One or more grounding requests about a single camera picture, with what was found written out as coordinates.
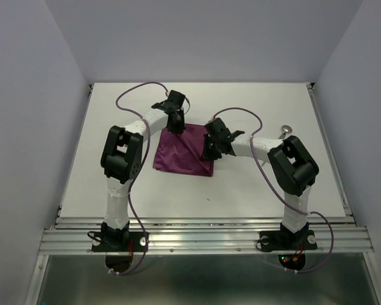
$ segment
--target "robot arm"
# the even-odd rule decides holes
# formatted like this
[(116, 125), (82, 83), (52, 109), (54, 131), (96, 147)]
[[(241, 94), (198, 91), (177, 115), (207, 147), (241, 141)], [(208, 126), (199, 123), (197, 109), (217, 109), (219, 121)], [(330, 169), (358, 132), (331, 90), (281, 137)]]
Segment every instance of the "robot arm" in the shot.
[(144, 120), (150, 127), (149, 137), (165, 127), (171, 133), (183, 133), (184, 100), (185, 95), (172, 90), (167, 100), (153, 105), (143, 119), (109, 130), (100, 161), (107, 177), (107, 213), (95, 237), (111, 250), (119, 250), (128, 241), (128, 192), (140, 173), (143, 142), (148, 138)]
[[(222, 153), (254, 158), (249, 135), (241, 131), (231, 133), (220, 118), (210, 121), (205, 127), (208, 134), (204, 137), (203, 159), (218, 159)], [(274, 240), (277, 241), (266, 245), (269, 247), (263, 245), (262, 248), (268, 252), (289, 250), (296, 247), (296, 244), (301, 244), (308, 234), (312, 234), (308, 230), (306, 214), (311, 185), (315, 182), (319, 167), (299, 138), (294, 136), (285, 140), (255, 137), (253, 148), (258, 159), (271, 164), (286, 202), (280, 230), (282, 236), (275, 236)]]

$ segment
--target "purple cloth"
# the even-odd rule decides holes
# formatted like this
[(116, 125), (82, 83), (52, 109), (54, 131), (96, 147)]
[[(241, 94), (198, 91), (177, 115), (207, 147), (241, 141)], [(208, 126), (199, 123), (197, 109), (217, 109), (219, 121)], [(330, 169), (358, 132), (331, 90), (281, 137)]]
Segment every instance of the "purple cloth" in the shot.
[(206, 128), (193, 124), (186, 124), (186, 128), (181, 135), (163, 129), (153, 167), (163, 172), (211, 177), (213, 161), (201, 160)]

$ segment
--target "folded cloth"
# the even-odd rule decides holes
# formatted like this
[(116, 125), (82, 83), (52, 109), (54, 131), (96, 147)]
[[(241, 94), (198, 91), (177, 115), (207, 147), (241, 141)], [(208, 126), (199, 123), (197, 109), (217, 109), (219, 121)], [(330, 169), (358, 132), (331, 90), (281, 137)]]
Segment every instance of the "folded cloth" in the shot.
[(181, 135), (169, 133), (164, 128), (153, 167), (163, 172), (211, 177), (213, 161), (201, 160), (203, 135), (206, 133), (208, 132), (204, 126), (194, 124), (186, 124), (186, 130)]

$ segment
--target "white surface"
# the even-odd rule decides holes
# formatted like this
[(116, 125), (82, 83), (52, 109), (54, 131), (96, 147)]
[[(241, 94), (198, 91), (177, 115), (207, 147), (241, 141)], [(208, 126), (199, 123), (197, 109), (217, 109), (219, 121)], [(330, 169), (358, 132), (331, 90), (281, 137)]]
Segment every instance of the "white surface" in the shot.
[(42, 0), (0, 1), (0, 305), (24, 304), (88, 85)]
[[(309, 210), (325, 216), (344, 216), (309, 94), (304, 84), (263, 83), (172, 83), (190, 98), (192, 107), (186, 122), (205, 124), (224, 107), (247, 107), (263, 121), (261, 137), (276, 138), (281, 126), (288, 124), (298, 135), (320, 167), (312, 188)], [(103, 217), (106, 212), (107, 186), (100, 167), (109, 128), (124, 126), (136, 119), (118, 110), (116, 97), (133, 84), (97, 83), (77, 148), (62, 217)], [(149, 85), (121, 100), (121, 105), (145, 114), (155, 102), (164, 100), (164, 90)], [(232, 130), (252, 132), (257, 120), (241, 111), (220, 115)], [(255, 162), (247, 157), (224, 156), (215, 162), (213, 177), (195, 177), (154, 170), (152, 162), (159, 133), (151, 141), (151, 150), (143, 172), (132, 190), (133, 204), (141, 217), (281, 217), (283, 205), (271, 193)], [(270, 165), (264, 166), (277, 185)]]
[(91, 81), (315, 81), (361, 0), (46, 0)]
[(381, 0), (364, 1), (315, 89), (350, 206), (381, 268)]

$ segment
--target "gray wall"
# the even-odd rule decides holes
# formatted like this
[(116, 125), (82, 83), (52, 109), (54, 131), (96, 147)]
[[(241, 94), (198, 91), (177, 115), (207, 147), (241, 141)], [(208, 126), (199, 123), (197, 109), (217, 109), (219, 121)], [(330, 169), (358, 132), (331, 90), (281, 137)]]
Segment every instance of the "gray wall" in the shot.
[(381, 268), (381, 0), (365, 0), (315, 86), (358, 222)]
[(361, 0), (46, 0), (94, 81), (315, 81)]
[(87, 97), (43, 0), (0, 1), (0, 304), (23, 304)]

